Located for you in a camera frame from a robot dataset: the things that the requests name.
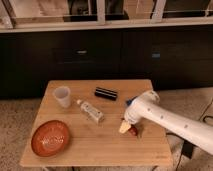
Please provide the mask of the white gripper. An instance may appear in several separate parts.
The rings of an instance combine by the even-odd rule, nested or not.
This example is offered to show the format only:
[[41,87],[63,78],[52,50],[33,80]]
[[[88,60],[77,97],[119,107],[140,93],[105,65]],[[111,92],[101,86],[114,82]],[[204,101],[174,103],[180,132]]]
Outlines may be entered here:
[[144,101],[141,98],[135,98],[124,112],[124,120],[121,123],[119,132],[121,134],[126,133],[131,128],[130,124],[134,125],[138,123],[145,116],[145,112]]

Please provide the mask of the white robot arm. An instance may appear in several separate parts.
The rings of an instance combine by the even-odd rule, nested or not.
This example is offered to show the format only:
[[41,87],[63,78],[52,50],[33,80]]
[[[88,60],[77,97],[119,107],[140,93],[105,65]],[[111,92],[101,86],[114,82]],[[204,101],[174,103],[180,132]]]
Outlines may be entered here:
[[142,118],[148,119],[213,155],[213,126],[168,111],[159,102],[155,91],[143,92],[127,107],[124,120],[134,125]]

